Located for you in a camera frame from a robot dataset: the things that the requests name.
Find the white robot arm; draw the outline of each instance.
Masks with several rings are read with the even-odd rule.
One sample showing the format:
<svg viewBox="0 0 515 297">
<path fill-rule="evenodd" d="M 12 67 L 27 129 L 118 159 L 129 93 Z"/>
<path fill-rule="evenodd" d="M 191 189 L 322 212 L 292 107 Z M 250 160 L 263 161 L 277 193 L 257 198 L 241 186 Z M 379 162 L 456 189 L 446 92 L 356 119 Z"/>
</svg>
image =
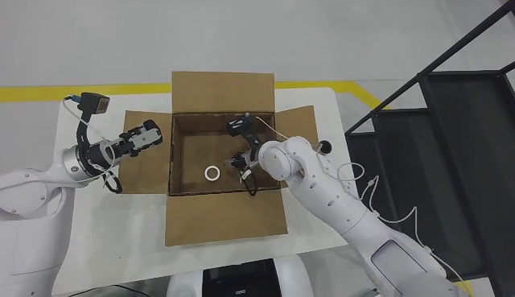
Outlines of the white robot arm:
<svg viewBox="0 0 515 297">
<path fill-rule="evenodd" d="M 293 196 L 359 254 L 382 296 L 466 296 L 446 280 L 445 270 L 427 248 L 386 226 L 346 192 L 338 171 L 305 138 L 266 142 L 258 160 L 263 170 L 286 181 Z"/>
<path fill-rule="evenodd" d="M 104 113 L 109 98 L 92 93 L 70 97 L 79 103 L 82 119 Z M 90 144 L 87 125 L 77 129 L 78 144 L 55 154 L 47 171 L 23 169 L 0 175 L 0 295 L 49 297 L 57 273 L 68 252 L 72 230 L 75 189 L 99 177 L 113 178 L 109 171 L 125 158 L 163 140 L 153 121 L 143 122 L 115 141 Z M 57 201 L 56 208 L 48 208 Z"/>
</svg>

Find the white table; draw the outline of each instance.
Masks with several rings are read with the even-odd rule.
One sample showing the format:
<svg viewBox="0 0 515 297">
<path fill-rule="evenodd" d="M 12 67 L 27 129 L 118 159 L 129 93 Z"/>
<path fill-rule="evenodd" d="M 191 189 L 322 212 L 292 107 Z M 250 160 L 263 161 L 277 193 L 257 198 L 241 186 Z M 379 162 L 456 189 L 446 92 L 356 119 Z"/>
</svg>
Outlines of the white table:
<svg viewBox="0 0 515 297">
<path fill-rule="evenodd" d="M 319 139 L 332 144 L 330 160 L 350 160 L 336 96 L 331 89 L 279 89 L 276 111 L 315 106 Z M 107 113 L 91 123 L 105 137 L 122 132 L 126 110 L 171 112 L 171 95 L 113 96 Z M 56 151 L 76 144 L 77 120 L 61 106 Z M 99 138 L 91 131 L 90 140 Z M 352 168 L 342 168 L 345 178 Z M 72 238 L 53 294 L 127 283 L 217 266 L 332 248 L 347 243 L 282 190 L 288 234 L 199 245 L 165 247 L 166 195 L 115 195 L 95 181 L 76 191 Z"/>
</svg>

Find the cardboard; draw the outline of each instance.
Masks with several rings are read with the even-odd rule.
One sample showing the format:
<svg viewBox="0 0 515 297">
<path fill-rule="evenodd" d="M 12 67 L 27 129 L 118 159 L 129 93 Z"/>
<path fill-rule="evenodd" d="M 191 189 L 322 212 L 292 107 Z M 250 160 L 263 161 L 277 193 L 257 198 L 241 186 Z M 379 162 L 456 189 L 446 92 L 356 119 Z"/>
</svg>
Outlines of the cardboard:
<svg viewBox="0 0 515 297">
<path fill-rule="evenodd" d="M 147 119 L 153 119 L 161 129 L 163 142 L 141 152 L 137 157 L 124 159 L 118 170 L 124 194 L 166 194 L 170 171 L 171 114 L 126 111 L 123 131 L 126 132 Z"/>
<path fill-rule="evenodd" d="M 313 106 L 275 113 L 273 74 L 173 72 L 172 81 L 173 114 L 126 113 L 126 130 L 154 119 L 165 139 L 122 161 L 123 192 L 169 195 L 166 246 L 286 234 L 280 184 L 257 171 L 260 191 L 250 196 L 237 170 L 224 166 L 224 160 L 249 149 L 241 136 L 225 132 L 225 124 L 250 113 L 286 136 L 301 135 L 316 144 Z M 262 141 L 276 139 L 256 119 L 253 128 Z M 215 182 L 204 178 L 210 165 L 220 168 Z"/>
<path fill-rule="evenodd" d="M 286 233 L 280 191 L 168 198 L 166 246 Z"/>
<path fill-rule="evenodd" d="M 178 113 L 173 116 L 174 165 L 170 176 L 171 196 L 246 191 L 245 185 L 240 182 L 239 171 L 224 165 L 226 159 L 249 149 L 249 144 L 243 137 L 232 137 L 225 129 L 227 122 L 242 115 L 243 113 Z M 251 119 L 253 132 L 262 142 L 275 140 L 275 132 L 256 117 L 274 126 L 274 115 L 252 113 Z M 209 181 L 204 176 L 206 167 L 212 165 L 220 168 L 220 178 L 216 182 Z M 268 173 L 257 169 L 255 176 L 259 191 L 279 189 L 279 182 Z"/>
<path fill-rule="evenodd" d="M 275 111 L 274 74 L 173 72 L 172 113 Z"/>
</svg>

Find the small white ring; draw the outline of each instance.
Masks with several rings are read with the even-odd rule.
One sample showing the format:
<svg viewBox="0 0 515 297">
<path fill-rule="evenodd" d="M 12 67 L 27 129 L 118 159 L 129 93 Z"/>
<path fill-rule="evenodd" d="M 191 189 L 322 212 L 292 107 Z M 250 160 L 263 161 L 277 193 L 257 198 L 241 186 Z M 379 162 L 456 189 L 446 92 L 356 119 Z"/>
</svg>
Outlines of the small white ring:
<svg viewBox="0 0 515 297">
<path fill-rule="evenodd" d="M 216 176 L 215 177 L 209 177 L 208 176 L 208 171 L 211 170 L 211 169 L 216 171 Z M 210 167 L 206 167 L 206 170 L 204 171 L 204 176 L 206 177 L 206 179 L 208 181 L 211 181 L 211 182 L 212 181 L 216 181 L 218 178 L 220 178 L 220 168 L 218 168 L 218 167 L 216 167 L 214 165 L 212 165 Z"/>
</svg>

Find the stair step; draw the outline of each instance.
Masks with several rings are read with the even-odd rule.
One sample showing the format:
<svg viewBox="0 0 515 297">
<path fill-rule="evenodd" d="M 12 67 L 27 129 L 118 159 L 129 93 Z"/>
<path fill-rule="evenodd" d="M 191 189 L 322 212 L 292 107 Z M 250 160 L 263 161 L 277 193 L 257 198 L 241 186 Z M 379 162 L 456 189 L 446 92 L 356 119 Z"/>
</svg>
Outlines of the stair step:
<svg viewBox="0 0 515 297">
<path fill-rule="evenodd" d="M 515 96 L 505 75 L 435 72 L 420 81 L 454 161 L 498 295 L 515 295 Z"/>
<path fill-rule="evenodd" d="M 384 110 L 373 117 L 389 188 L 400 217 L 418 207 L 423 244 L 462 277 L 485 276 L 447 161 L 435 138 L 427 109 Z M 414 240 L 414 217 L 401 223 Z M 447 270 L 449 278 L 454 274 Z"/>
<path fill-rule="evenodd" d="M 356 186 L 359 195 L 367 187 L 367 183 L 376 175 L 379 175 L 379 184 L 377 185 L 376 192 L 373 196 L 373 207 L 387 220 L 397 220 L 398 215 L 395 211 L 393 204 L 392 194 L 389 189 L 388 181 L 386 178 L 385 167 L 383 166 L 381 152 L 377 145 L 376 135 L 374 133 L 354 133 L 347 137 L 348 153 L 350 154 L 351 161 L 359 163 L 365 168 L 363 177 L 356 181 Z M 352 166 L 354 175 L 359 175 L 361 169 L 357 166 Z M 365 196 L 363 202 L 369 206 L 369 198 L 372 194 L 370 188 Z M 397 231 L 401 230 L 400 225 L 388 225 Z"/>
</svg>

